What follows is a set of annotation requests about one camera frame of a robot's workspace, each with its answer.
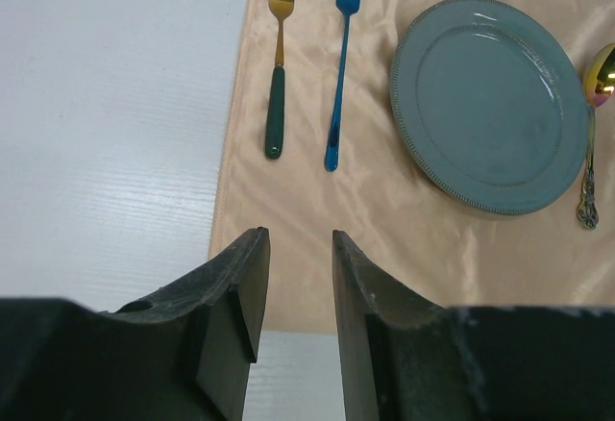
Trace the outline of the blue fork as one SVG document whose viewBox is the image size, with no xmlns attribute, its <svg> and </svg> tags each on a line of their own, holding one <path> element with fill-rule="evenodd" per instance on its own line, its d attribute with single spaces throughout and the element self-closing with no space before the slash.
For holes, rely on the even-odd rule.
<svg viewBox="0 0 615 421">
<path fill-rule="evenodd" d="M 325 168 L 329 172 L 335 171 L 338 166 L 342 121 L 343 87 L 350 34 L 350 20 L 351 17 L 359 11 L 360 0 L 335 0 L 335 5 L 343 16 L 344 29 L 331 124 L 329 128 L 327 147 L 324 158 Z"/>
</svg>

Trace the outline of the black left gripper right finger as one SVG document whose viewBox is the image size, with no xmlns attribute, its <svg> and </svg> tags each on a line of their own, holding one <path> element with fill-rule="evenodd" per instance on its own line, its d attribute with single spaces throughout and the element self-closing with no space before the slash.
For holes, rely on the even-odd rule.
<svg viewBox="0 0 615 421">
<path fill-rule="evenodd" d="M 610 420 L 614 311 L 443 308 L 332 235 L 350 420 Z"/>
</svg>

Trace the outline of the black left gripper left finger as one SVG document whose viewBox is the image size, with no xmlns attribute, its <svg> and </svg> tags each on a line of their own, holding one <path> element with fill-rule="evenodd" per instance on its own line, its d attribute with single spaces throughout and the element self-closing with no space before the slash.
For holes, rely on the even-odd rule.
<svg viewBox="0 0 615 421">
<path fill-rule="evenodd" d="M 241 419 L 269 264 L 269 233 L 254 228 L 116 312 L 3 299 L 2 418 Z"/>
</svg>

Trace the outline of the teal round plate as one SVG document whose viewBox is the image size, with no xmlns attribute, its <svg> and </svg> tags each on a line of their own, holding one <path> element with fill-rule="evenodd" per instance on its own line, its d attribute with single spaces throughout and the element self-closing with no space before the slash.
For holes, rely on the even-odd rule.
<svg viewBox="0 0 615 421">
<path fill-rule="evenodd" d="M 390 101 L 418 166 L 482 211 L 540 211 L 584 161 L 587 110 L 573 64 L 541 24 L 497 0 L 421 12 L 396 48 Z"/>
</svg>

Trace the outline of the gold fork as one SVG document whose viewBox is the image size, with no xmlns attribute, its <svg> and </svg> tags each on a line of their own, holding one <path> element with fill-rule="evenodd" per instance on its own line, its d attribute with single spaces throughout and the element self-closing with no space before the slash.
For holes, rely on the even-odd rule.
<svg viewBox="0 0 615 421">
<path fill-rule="evenodd" d="M 293 13 L 294 4 L 295 0 L 268 0 L 269 10 L 278 22 L 276 54 L 265 126 L 264 154 L 268 160 L 277 160 L 283 151 L 285 105 L 283 23 Z"/>
</svg>

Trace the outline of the peach satin cloth napkin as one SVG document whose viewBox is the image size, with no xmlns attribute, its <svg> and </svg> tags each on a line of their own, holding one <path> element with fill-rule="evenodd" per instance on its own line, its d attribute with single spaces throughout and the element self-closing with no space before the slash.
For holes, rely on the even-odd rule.
<svg viewBox="0 0 615 421">
<path fill-rule="evenodd" d="M 284 24 L 283 154 L 263 153 L 278 27 L 249 0 L 224 142 L 209 250 L 268 229 L 265 325 L 334 333 L 332 233 L 349 234 L 392 276 L 440 305 L 610 305 L 614 301 L 614 107 L 597 113 L 600 223 L 578 222 L 578 186 L 544 210 L 506 217 L 446 195 L 405 148 L 391 111 L 395 47 L 441 0 L 361 0 L 352 20 L 338 169 L 323 158 L 342 17 L 334 0 L 297 0 Z M 500 0 L 546 27 L 577 69 L 614 38 L 614 0 Z"/>
</svg>

